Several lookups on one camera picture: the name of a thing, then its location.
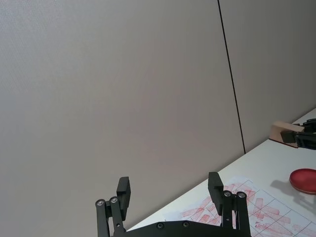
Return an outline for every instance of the black clamp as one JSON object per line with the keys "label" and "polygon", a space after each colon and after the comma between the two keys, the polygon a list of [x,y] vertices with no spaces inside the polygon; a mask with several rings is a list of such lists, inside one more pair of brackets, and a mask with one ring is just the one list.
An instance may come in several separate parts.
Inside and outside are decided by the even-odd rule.
{"label": "black clamp", "polygon": [[[123,221],[130,200],[128,177],[119,180],[117,196],[109,201],[99,199],[97,209],[98,237],[110,237],[109,218],[113,219],[113,237],[251,237],[247,210],[247,195],[244,192],[232,194],[224,191],[217,172],[208,175],[208,190],[215,203],[217,212],[222,216],[221,226],[202,224],[193,221],[165,221],[126,231]],[[233,228],[232,211],[236,215],[236,228]]]}
{"label": "black clamp", "polygon": [[302,125],[303,132],[282,131],[281,137],[284,143],[296,143],[298,147],[316,150],[316,118],[309,119]]}

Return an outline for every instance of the gray wall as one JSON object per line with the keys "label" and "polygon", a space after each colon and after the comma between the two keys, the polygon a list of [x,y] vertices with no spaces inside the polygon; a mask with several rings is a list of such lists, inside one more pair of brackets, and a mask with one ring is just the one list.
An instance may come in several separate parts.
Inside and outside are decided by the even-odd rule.
{"label": "gray wall", "polygon": [[316,1],[221,0],[246,150],[316,106]]}
{"label": "gray wall", "polygon": [[6,1],[0,22],[1,236],[96,236],[125,175],[131,227],[242,155],[216,1]]}

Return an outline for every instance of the white table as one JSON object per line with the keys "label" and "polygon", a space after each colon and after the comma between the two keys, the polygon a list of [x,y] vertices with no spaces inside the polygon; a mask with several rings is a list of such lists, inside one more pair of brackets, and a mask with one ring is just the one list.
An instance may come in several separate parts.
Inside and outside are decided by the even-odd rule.
{"label": "white table", "polygon": [[[295,122],[303,123],[313,118],[316,118],[316,109]],[[299,168],[316,169],[316,151],[303,148],[296,149],[267,140],[219,171],[219,175],[223,183],[233,176],[247,177],[255,185],[275,198],[282,200],[287,206],[315,223],[316,196],[303,194],[295,190],[289,183],[290,173]],[[196,196],[204,197],[207,193],[207,180],[205,180],[130,230],[164,221],[164,213],[183,209],[190,205],[192,200],[196,199]]]}

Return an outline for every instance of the red bowl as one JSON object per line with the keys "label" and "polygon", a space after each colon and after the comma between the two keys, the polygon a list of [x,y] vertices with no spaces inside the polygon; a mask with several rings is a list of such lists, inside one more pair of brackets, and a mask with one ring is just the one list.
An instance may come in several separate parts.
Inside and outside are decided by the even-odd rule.
{"label": "red bowl", "polygon": [[316,195],[316,170],[297,169],[290,175],[291,185],[306,194]]}

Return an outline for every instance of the red drawing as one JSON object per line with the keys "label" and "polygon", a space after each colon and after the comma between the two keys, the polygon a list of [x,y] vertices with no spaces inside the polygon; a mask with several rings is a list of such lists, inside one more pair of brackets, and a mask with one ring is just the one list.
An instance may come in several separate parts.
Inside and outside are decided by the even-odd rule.
{"label": "red drawing", "polygon": [[[224,187],[232,193],[239,191],[247,194],[249,223],[253,237],[316,237],[316,225],[279,202],[263,190],[257,189],[250,181],[235,182]],[[210,197],[203,199],[196,207],[180,212],[182,220],[219,226],[221,216]]]}

